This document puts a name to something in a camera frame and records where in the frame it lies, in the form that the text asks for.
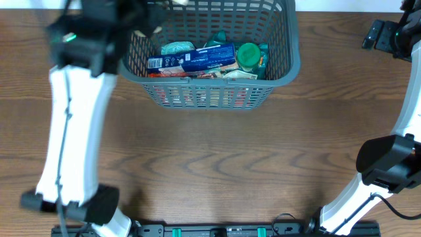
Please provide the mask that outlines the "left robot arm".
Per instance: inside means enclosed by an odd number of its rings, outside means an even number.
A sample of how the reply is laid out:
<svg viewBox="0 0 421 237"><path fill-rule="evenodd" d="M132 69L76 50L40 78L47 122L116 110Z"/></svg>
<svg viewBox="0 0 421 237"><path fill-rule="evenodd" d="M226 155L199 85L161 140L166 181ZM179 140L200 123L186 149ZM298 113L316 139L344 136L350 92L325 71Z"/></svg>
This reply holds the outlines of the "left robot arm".
<svg viewBox="0 0 421 237"><path fill-rule="evenodd" d="M149 37L166 20L167 1L82 1L64 7L47 29L52 114L47 158L23 208L56 213L60 233L80 221L97 236L137 236L139 224L118 208L117 188L98 181L103 122L132 32Z"/></svg>

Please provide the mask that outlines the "blue toothpaste box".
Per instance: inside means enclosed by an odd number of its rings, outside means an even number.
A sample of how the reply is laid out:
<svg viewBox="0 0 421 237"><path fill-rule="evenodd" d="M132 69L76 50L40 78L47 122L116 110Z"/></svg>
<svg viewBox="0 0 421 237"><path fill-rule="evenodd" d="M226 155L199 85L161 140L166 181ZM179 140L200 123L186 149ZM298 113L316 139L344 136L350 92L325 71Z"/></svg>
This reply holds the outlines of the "blue toothpaste box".
<svg viewBox="0 0 421 237"><path fill-rule="evenodd" d="M185 72L208 70L235 63L234 47L231 44L196 49L185 53L149 57L147 72L158 72L160 68L180 66Z"/></svg>

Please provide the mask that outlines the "green lid jar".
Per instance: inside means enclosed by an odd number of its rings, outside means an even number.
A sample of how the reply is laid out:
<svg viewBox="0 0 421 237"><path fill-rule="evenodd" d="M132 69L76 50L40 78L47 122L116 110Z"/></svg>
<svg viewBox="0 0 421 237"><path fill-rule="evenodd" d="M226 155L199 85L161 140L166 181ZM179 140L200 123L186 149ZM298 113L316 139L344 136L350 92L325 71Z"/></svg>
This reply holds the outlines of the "green lid jar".
<svg viewBox="0 0 421 237"><path fill-rule="evenodd" d="M244 43L237 50L237 63L242 70L251 72L258 68L261 50L254 43Z"/></svg>

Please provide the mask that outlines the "light teal wrapper packet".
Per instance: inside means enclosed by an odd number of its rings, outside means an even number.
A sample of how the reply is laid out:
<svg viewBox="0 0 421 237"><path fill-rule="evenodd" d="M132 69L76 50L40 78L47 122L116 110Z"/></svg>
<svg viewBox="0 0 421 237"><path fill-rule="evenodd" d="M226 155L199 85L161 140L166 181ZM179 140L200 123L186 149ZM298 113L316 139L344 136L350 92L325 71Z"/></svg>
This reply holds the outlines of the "light teal wrapper packet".
<svg viewBox="0 0 421 237"><path fill-rule="evenodd" d="M185 53L193 50L196 50L196 47L190 41L175 41L162 46L161 55Z"/></svg>

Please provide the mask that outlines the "grey plastic basket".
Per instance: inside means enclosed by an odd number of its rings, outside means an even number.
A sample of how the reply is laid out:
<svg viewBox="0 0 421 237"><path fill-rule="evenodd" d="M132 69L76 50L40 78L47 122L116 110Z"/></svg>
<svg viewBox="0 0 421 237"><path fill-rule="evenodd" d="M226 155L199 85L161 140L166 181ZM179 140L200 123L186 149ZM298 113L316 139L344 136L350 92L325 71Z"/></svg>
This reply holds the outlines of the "grey plastic basket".
<svg viewBox="0 0 421 237"><path fill-rule="evenodd" d="M294 0L166 1L164 16L130 36L121 70L162 107L254 109L299 73Z"/></svg>

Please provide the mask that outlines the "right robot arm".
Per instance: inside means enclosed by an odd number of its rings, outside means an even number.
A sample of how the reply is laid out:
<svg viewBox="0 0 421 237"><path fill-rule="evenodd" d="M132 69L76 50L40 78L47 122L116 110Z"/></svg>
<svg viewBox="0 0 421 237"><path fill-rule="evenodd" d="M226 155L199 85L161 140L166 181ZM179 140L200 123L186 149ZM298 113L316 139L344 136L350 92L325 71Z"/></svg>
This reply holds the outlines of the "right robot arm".
<svg viewBox="0 0 421 237"><path fill-rule="evenodd" d="M399 22L375 20L362 48L390 53L411 63L407 92L391 134L366 141L356 160L357 173L343 191L309 219L302 236L379 236L375 223L361 219L384 202L398 217L418 220L398 212L387 199L420 185L420 2L404 0Z"/></svg>

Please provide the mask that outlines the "spaghetti pasta packet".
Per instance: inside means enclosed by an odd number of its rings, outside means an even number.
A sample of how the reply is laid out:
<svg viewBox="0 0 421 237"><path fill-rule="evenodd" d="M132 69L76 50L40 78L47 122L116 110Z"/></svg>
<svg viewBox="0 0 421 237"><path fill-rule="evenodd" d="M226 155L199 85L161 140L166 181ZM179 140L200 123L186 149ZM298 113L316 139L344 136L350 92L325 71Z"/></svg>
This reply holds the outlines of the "spaghetti pasta packet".
<svg viewBox="0 0 421 237"><path fill-rule="evenodd" d="M237 63L195 72L185 72L182 67L175 66L171 68L160 68L158 72L149 72L148 76L151 78L222 78L225 74L237 69L239 69Z"/></svg>

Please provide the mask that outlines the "green snack bag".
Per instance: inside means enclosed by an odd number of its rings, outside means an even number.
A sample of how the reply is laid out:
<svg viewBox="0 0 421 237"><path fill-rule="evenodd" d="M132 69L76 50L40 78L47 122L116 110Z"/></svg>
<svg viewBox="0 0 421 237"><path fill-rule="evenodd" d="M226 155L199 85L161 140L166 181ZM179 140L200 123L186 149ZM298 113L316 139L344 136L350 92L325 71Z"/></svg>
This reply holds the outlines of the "green snack bag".
<svg viewBox="0 0 421 237"><path fill-rule="evenodd" d="M268 62L268 44L257 45L249 42L228 41L226 32L221 30L213 34L202 49L231 44L234 47L235 63L210 69L211 78L263 80Z"/></svg>

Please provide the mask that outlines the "white paper pouch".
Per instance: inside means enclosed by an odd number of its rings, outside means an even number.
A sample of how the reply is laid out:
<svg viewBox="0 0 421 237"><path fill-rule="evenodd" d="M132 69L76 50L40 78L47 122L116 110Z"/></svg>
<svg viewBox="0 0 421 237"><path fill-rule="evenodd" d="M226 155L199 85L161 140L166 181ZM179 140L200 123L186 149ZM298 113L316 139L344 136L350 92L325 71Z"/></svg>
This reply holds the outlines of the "white paper pouch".
<svg viewBox="0 0 421 237"><path fill-rule="evenodd" d="M144 1L140 20L136 21L134 34L141 38L150 38L162 30L162 24L168 19L170 2L175 5L186 6L188 0Z"/></svg>

